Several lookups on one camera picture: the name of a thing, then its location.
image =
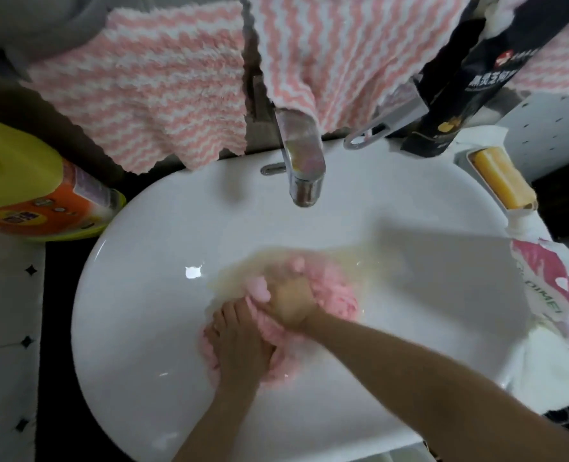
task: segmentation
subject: red logo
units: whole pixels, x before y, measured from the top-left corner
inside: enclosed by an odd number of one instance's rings
[[[512,57],[513,57],[512,50],[507,50],[506,52],[498,55],[498,58],[496,58],[496,63],[495,63],[496,68],[500,68],[507,61],[511,60]]]

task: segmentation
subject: white plastic bag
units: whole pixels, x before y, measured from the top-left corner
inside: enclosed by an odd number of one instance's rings
[[[507,211],[511,255],[526,286],[532,313],[560,334],[569,346],[569,249],[525,229],[533,210]]]

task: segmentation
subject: hand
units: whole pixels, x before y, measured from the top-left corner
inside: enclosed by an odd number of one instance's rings
[[[226,302],[213,314],[205,335],[220,363],[219,391],[254,394],[269,369],[274,347],[265,342],[246,300]]]
[[[319,310],[310,284],[303,276],[269,279],[268,289],[272,299],[258,306],[287,329],[300,331],[308,316]]]

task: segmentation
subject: chrome faucet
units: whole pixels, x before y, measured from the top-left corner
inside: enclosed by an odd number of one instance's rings
[[[325,157],[316,123],[297,110],[276,108],[274,114],[280,130],[290,197],[301,208],[314,206],[321,195],[325,176]]]

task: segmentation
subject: detergent bottle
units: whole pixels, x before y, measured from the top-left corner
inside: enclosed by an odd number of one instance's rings
[[[0,232],[35,241],[88,238],[125,203],[40,139],[0,123]]]

